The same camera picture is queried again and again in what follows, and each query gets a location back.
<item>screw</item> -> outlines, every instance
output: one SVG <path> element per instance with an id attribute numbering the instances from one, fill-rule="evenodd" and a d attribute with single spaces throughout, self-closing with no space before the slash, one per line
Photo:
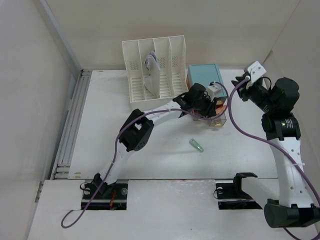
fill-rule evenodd
<path id="1" fill-rule="evenodd" d="M 218 187 L 218 188 L 216 189 L 216 192 L 217 192 L 218 194 L 223 194 L 223 193 L 224 193 L 224 189 L 220 186 L 220 187 Z"/>
<path id="2" fill-rule="evenodd" d="M 122 195 L 127 195 L 128 194 L 128 189 L 126 189 L 125 187 L 121 189 L 121 194 Z"/>

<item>ventilation holes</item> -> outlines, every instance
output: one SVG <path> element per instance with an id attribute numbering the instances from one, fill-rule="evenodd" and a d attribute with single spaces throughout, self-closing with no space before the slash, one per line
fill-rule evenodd
<path id="1" fill-rule="evenodd" d="M 160 68 L 162 68 L 162 69 L 166 68 L 166 58 L 159 57 L 158 59 L 159 59 Z"/>
<path id="2" fill-rule="evenodd" d="M 130 70 L 139 70 L 139 64 L 136 60 L 131 60 L 129 63 L 130 63 Z"/>
<path id="3" fill-rule="evenodd" d="M 179 56 L 172 56 L 172 67 L 179 67 Z"/>

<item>black clamp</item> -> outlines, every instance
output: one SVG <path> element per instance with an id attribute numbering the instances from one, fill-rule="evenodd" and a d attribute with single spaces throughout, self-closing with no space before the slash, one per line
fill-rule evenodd
<path id="1" fill-rule="evenodd" d="M 127 126 L 130 122 L 143 115 L 144 112 L 139 109 L 132 111 L 120 130 Z M 148 142 L 151 132 L 154 128 L 154 122 L 147 117 L 142 117 L 135 124 L 129 126 L 119 137 L 119 142 L 126 146 L 126 151 L 141 150 Z"/>
<path id="2" fill-rule="evenodd" d="M 252 172 L 240 172 L 233 178 L 234 191 L 239 198 L 248 198 L 249 195 L 242 191 L 242 179 L 250 177 L 257 178 L 258 176 Z"/>
<path id="3" fill-rule="evenodd" d="M 305 228 L 320 221 L 320 208 L 313 203 L 310 207 L 298 207 L 296 204 L 285 207 L 268 199 L 263 212 L 271 228 Z"/>

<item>white bracket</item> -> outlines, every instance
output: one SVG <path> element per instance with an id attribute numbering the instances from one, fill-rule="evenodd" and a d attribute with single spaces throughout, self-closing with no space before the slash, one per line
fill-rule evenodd
<path id="1" fill-rule="evenodd" d="M 254 84 L 259 78 L 263 77 L 263 75 L 267 72 L 259 61 L 251 63 L 249 66 L 244 68 L 244 71 L 246 73 L 249 73 L 251 78 L 246 85 L 246 89 L 248 89 L 252 84 Z"/>
<path id="2" fill-rule="evenodd" d="M 271 140 L 283 148 L 303 171 L 303 163 L 300 156 L 300 140 L 295 137 L 285 137 L 280 141 L 278 138 Z M 271 146 L 276 171 L 279 178 L 279 204 L 290 208 L 297 204 L 299 208 L 310 208 L 314 203 L 306 188 L 306 183 L 298 172 L 296 166 L 278 149 Z"/>
<path id="3" fill-rule="evenodd" d="M 211 99 L 214 99 L 217 94 L 222 92 L 222 88 L 218 84 L 206 86 L 205 90 L 207 91 L 208 96 L 210 96 Z"/>

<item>cable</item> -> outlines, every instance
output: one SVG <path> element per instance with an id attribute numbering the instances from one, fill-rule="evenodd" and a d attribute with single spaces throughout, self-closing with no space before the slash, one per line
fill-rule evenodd
<path id="1" fill-rule="evenodd" d="M 240 199 L 240 200 L 235 200 L 235 201 L 226 201 L 228 204 L 241 204 L 241 203 L 248 203 L 252 202 L 254 199 L 248 198 L 248 199 Z"/>
<path id="2" fill-rule="evenodd" d="M 258 136 L 254 136 L 254 135 L 251 135 L 245 131 L 243 131 L 235 122 L 235 119 L 233 117 L 233 114 L 232 114 L 232 98 L 235 94 L 235 92 L 242 86 L 244 85 L 246 82 L 248 81 L 248 79 L 244 79 L 243 81 L 241 81 L 237 86 L 235 86 L 235 88 L 232 90 L 231 94 L 230 94 L 230 98 L 228 100 L 228 112 L 229 112 L 229 118 L 233 124 L 233 126 L 240 132 L 242 133 L 243 135 L 249 137 L 249 138 L 252 138 L 252 139 L 255 139 L 255 140 L 258 140 L 258 141 L 261 141 L 263 143 L 266 143 L 266 144 L 269 144 L 270 146 L 278 149 L 280 152 L 282 152 L 289 160 L 290 162 L 296 167 L 297 171 L 300 173 L 300 175 L 302 176 L 302 178 L 305 180 L 305 182 L 309 185 L 311 191 L 313 192 L 318 204 L 320 205 L 320 196 L 319 194 L 317 193 L 315 187 L 312 185 L 312 183 L 310 182 L 309 178 L 307 177 L 307 175 L 301 170 L 301 168 L 297 165 L 296 161 L 286 152 L 286 150 L 284 150 L 282 147 L 278 146 L 277 144 L 271 142 L 271 141 L 268 141 L 268 140 L 265 140 L 261 137 L 258 137 Z M 301 240 L 300 238 L 297 238 L 296 236 L 294 236 L 288 229 L 286 229 L 285 227 L 283 228 L 292 238 L 294 238 L 295 240 Z M 312 238 L 311 240 L 318 240 L 320 239 L 320 232 L 317 234 L 317 236 L 315 236 L 314 238 Z"/>
<path id="3" fill-rule="evenodd" d="M 115 200 L 116 196 L 117 196 L 117 192 L 116 192 L 116 190 L 113 190 L 113 192 L 112 192 L 112 198 L 111 198 L 111 200 L 110 200 L 110 202 L 109 202 L 110 210 L 112 209 L 112 206 L 114 205 L 114 200 Z"/>
<path id="4" fill-rule="evenodd" d="M 229 94 L 228 94 L 228 91 L 226 89 L 226 87 L 221 84 L 220 82 L 217 82 L 215 81 L 214 83 L 220 85 L 224 90 L 225 90 L 225 93 L 226 93 L 226 98 L 229 99 Z M 172 108 L 172 109 L 166 109 L 166 110 L 157 110 L 157 111 L 150 111 L 150 112 L 147 112 L 139 117 L 137 117 L 136 119 L 132 120 L 131 122 L 129 122 L 119 133 L 118 135 L 116 136 L 115 138 L 115 142 L 114 142 L 114 155 L 113 155 L 113 159 L 112 159 L 112 162 L 110 164 L 110 167 L 108 169 L 108 171 L 106 172 L 106 175 L 104 176 L 103 180 L 101 181 L 100 185 L 96 188 L 95 192 L 93 193 L 93 195 L 91 196 L 90 200 L 87 202 L 87 204 L 85 205 L 84 209 L 82 210 L 82 212 L 80 213 L 80 215 L 76 218 L 76 220 L 74 220 L 74 222 L 72 222 L 70 225 L 64 225 L 64 221 L 65 219 L 67 218 L 67 216 L 69 214 L 71 214 L 74 210 L 70 210 L 64 217 L 63 219 L 61 220 L 61 227 L 63 229 L 68 229 L 68 228 L 71 228 L 73 225 L 75 225 L 79 219 L 83 216 L 83 214 L 85 213 L 85 211 L 87 210 L 87 208 L 89 207 L 89 205 L 91 204 L 91 202 L 93 201 L 93 199 L 95 198 L 95 196 L 97 195 L 98 191 L 100 190 L 100 188 L 102 187 L 102 185 L 104 184 L 104 182 L 106 181 L 107 179 L 107 176 L 109 175 L 110 171 L 111 171 L 111 168 L 113 167 L 113 165 L 115 164 L 115 161 L 116 161 L 116 158 L 117 158 L 117 143 L 118 143 L 118 139 L 119 137 L 122 135 L 122 133 L 127 130 L 131 125 L 133 125 L 135 122 L 137 122 L 138 120 L 148 116 L 148 115 L 151 115 L 151 114 L 159 114 L 159 113 L 167 113 L 167 112 L 170 112 L 170 111 L 179 111 L 179 112 L 182 112 L 182 113 L 185 113 L 185 114 L 189 114 L 191 115 L 192 117 L 194 118 L 197 118 L 197 119 L 200 119 L 200 120 L 204 120 L 204 121 L 212 121 L 212 120 L 215 120 L 215 119 L 218 119 L 220 118 L 227 110 L 227 107 L 218 115 L 218 116 L 215 116 L 215 117 L 212 117 L 212 118 L 202 118 L 200 116 L 197 116 L 197 115 L 194 115 L 186 110 L 183 110 L 183 109 L 180 109 L 180 108 Z"/>
<path id="5" fill-rule="evenodd" d="M 269 87 L 269 90 L 271 89 L 271 86 L 272 86 L 272 81 L 271 81 L 271 79 L 270 79 L 270 77 L 268 77 L 268 76 L 262 76 L 262 77 L 260 77 L 258 80 L 260 80 L 260 79 L 268 79 L 269 80 L 269 82 L 270 82 L 270 87 Z"/>
<path id="6" fill-rule="evenodd" d="M 86 187 L 82 187 L 82 184 L 87 184 L 87 182 L 81 183 L 81 184 L 80 184 L 80 189 L 81 189 L 82 191 L 87 191 L 87 192 L 90 193 L 90 189 L 89 189 L 89 188 L 86 189 Z"/>
<path id="7" fill-rule="evenodd" d="M 219 200 L 216 196 L 215 196 L 215 193 L 217 193 L 217 189 L 213 191 L 213 197 L 217 200 Z"/>

